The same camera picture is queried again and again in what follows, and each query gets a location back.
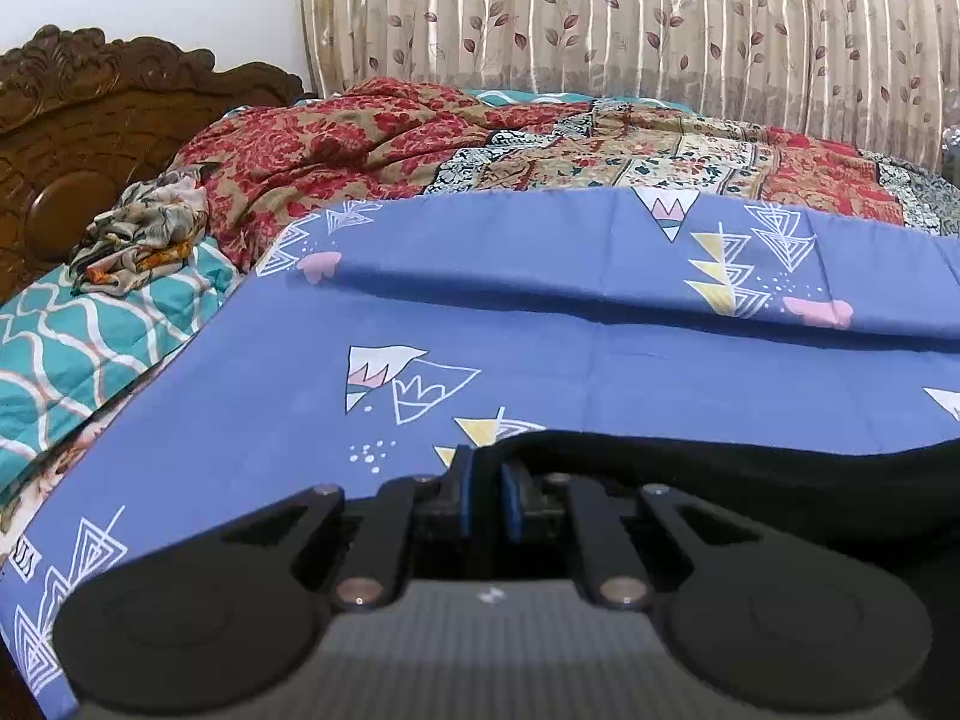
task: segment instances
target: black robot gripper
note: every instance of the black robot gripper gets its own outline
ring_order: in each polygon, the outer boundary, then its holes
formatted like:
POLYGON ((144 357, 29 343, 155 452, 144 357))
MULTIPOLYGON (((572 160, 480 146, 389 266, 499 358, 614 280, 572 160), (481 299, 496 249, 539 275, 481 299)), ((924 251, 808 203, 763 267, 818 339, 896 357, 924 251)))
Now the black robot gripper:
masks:
POLYGON ((337 615, 401 598, 424 555, 472 579, 477 565, 515 570, 502 556, 563 555, 586 603, 649 615, 690 674, 757 707, 872 707, 925 662, 925 607, 878 568, 667 485, 614 490, 520 461, 488 484, 477 454, 461 447, 443 477, 371 499, 311 488, 82 584, 54 625, 78 699, 141 715, 239 704, 298 669, 337 615), (483 495, 498 517, 482 535, 483 495))

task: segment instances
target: crumpled scarf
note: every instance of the crumpled scarf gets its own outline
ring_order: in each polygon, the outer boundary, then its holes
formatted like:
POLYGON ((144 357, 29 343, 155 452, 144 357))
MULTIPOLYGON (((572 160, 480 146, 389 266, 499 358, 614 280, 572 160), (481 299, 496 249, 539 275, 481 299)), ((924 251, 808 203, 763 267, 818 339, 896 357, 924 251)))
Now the crumpled scarf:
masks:
POLYGON ((112 209, 93 218, 73 251, 73 292, 121 298, 179 271, 205 232, 202 184, 215 167, 186 165, 128 186, 112 209))

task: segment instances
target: gray ribbed surface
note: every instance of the gray ribbed surface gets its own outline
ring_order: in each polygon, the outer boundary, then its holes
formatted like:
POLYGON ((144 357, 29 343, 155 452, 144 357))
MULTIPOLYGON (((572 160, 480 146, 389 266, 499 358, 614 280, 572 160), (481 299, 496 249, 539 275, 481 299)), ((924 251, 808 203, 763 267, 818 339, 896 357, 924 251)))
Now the gray ribbed surface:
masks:
MULTIPOLYGON (((787 720, 678 666, 642 614, 599 610, 568 581, 417 581, 387 610, 344 615, 288 682, 208 720, 787 720)), ((84 707, 78 720, 131 715, 84 707)), ((916 720, 899 702, 821 720, 916 720)))

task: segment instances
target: yellow triangle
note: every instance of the yellow triangle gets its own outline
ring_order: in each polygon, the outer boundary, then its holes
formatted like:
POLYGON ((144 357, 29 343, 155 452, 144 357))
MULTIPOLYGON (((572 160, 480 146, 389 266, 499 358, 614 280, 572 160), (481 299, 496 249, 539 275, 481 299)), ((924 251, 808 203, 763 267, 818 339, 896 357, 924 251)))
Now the yellow triangle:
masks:
POLYGON ((726 284, 704 284, 702 281, 686 282, 700 293, 710 307, 721 317, 732 317, 736 313, 736 297, 733 289, 726 284))
POLYGON ((456 449, 451 449, 449 446, 435 446, 433 451, 437 453, 440 457, 440 460, 443 464, 449 469, 450 464, 453 463, 453 456, 457 453, 456 449))
POLYGON ((460 429, 467 434, 474 446, 490 446, 496 441, 496 426, 499 420, 467 419, 455 416, 453 421, 460 425, 460 429))
POLYGON ((710 278, 715 278, 721 284, 729 284, 730 278, 727 274, 727 266, 722 263, 708 263, 703 260, 690 260, 690 265, 704 271, 710 278))
POLYGON ((690 233, 707 250, 707 254, 712 256, 718 263, 724 261, 723 257, 723 233, 690 233))

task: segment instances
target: pink cloud print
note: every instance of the pink cloud print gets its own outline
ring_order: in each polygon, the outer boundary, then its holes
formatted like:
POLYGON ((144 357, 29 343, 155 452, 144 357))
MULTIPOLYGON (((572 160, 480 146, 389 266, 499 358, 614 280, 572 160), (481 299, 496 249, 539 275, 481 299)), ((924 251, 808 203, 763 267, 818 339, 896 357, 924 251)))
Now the pink cloud print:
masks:
POLYGON ((832 327, 846 330, 853 317, 853 306, 846 300, 803 300, 784 298, 784 306, 791 314, 803 319, 810 327, 832 327))
POLYGON ((339 251, 318 251, 296 261, 296 269, 311 284, 320 284, 325 278, 333 278, 342 256, 339 251))

